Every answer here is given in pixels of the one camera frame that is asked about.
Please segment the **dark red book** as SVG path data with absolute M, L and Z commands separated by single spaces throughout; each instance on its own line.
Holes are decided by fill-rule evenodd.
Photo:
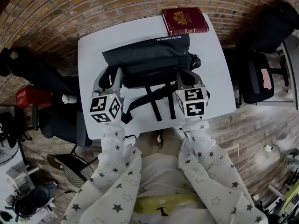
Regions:
M 209 26 L 198 7 L 164 9 L 162 18 L 169 36 L 209 31 Z

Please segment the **brown wicker chair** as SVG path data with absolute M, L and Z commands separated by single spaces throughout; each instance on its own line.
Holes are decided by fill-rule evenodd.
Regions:
M 97 158 L 87 162 L 75 154 L 49 154 L 47 161 L 53 168 L 62 170 L 66 179 L 73 186 L 81 188 L 92 177 L 91 164 L 97 161 Z

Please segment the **person's right forearm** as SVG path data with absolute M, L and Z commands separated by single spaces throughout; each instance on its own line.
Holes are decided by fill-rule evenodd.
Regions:
M 238 171 L 227 152 L 206 132 L 208 128 L 208 122 L 200 118 L 186 119 L 182 129 L 190 136 L 183 139 L 178 166 L 193 187 L 204 184 L 236 189 L 242 182 Z

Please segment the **black round device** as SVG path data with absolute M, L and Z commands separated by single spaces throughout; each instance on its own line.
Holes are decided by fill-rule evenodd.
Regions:
M 51 198 L 50 191 L 46 187 L 36 187 L 26 195 L 16 197 L 12 206 L 13 211 L 22 218 L 32 216 L 40 209 L 46 207 L 50 203 Z

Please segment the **pink cloth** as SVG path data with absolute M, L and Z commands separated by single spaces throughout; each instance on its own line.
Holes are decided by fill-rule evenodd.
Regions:
M 261 73 L 263 76 L 263 90 L 271 90 L 273 88 L 272 82 L 271 82 L 271 77 L 270 73 L 266 68 L 261 69 Z

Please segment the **person's torso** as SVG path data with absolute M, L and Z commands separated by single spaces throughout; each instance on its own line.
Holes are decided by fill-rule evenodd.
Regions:
M 61 224 L 268 224 L 227 153 L 213 146 L 177 156 L 101 155 Z

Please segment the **person's legs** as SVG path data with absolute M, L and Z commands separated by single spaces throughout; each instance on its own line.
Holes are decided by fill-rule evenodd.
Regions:
M 141 133 L 134 146 L 144 158 L 152 154 L 177 156 L 182 145 L 182 138 L 174 128 Z

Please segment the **black office chair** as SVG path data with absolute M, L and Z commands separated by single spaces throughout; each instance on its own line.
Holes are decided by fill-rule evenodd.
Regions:
M 238 69 L 239 102 L 254 104 L 274 96 L 274 74 L 281 75 L 285 86 L 289 85 L 286 65 L 280 61 L 280 68 L 271 68 L 266 54 L 276 52 L 280 44 L 299 29 L 299 14 L 287 2 L 276 8 L 267 9 L 260 17 L 257 27 L 249 35 L 240 40 L 235 47 L 235 62 Z M 273 88 L 263 90 L 261 69 L 270 73 Z
M 51 105 L 35 112 L 37 127 L 45 137 L 56 136 L 81 147 L 92 144 L 87 135 L 78 77 L 62 76 L 24 48 L 4 48 L 0 52 L 0 76 L 9 74 L 51 92 Z

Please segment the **dark grey cloth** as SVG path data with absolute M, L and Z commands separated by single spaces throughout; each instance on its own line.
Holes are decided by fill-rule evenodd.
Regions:
M 122 114 L 123 123 L 128 124 L 132 120 L 133 109 L 147 103 L 152 105 L 157 121 L 161 121 L 156 101 L 163 98 L 168 98 L 171 119 L 176 118 L 172 98 L 178 90 L 176 72 L 180 72 L 184 83 L 184 70 L 193 71 L 201 66 L 201 60 L 189 52 L 189 47 L 189 35 L 179 35 L 136 42 L 103 52 L 110 75 L 121 68 L 122 85 L 147 91 L 147 95 L 133 101 L 127 112 Z

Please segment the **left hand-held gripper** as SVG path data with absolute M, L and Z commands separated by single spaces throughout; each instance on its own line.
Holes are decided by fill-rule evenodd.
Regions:
M 121 98 L 122 69 L 110 75 L 106 67 L 94 81 L 89 114 L 98 124 L 120 124 L 123 110 Z

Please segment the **black floor fan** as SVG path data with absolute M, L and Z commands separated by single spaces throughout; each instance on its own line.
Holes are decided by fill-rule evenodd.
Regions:
M 10 162 L 17 154 L 21 142 L 32 140 L 24 131 L 21 111 L 16 109 L 0 114 L 0 166 Z

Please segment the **person's left forearm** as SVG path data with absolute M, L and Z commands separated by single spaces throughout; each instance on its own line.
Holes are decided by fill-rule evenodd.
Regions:
M 119 122 L 105 124 L 103 128 L 102 153 L 98 156 L 95 176 L 112 182 L 121 176 L 139 181 L 142 169 L 141 151 L 132 144 L 125 144 L 125 130 Z

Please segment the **green and white equipment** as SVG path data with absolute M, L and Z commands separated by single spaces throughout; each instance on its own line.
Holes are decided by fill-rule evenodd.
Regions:
M 280 221 L 290 217 L 295 208 L 299 208 L 299 149 L 294 149 L 285 158 L 285 167 L 292 170 L 291 177 L 284 185 L 286 192 L 281 193 L 274 186 L 268 186 L 268 189 L 280 198 L 273 211 L 280 216 Z

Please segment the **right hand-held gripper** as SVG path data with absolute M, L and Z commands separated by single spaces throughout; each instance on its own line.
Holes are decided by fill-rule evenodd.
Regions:
M 209 94 L 201 77 L 184 70 L 184 83 L 180 72 L 176 72 L 178 90 L 174 92 L 174 108 L 180 118 L 202 118 L 206 113 Z

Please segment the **red box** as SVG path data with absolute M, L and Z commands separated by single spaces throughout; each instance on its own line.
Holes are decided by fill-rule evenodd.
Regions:
M 16 93 L 15 98 L 17 108 L 26 108 L 32 105 L 45 108 L 51 105 L 52 93 L 33 86 L 26 86 Z

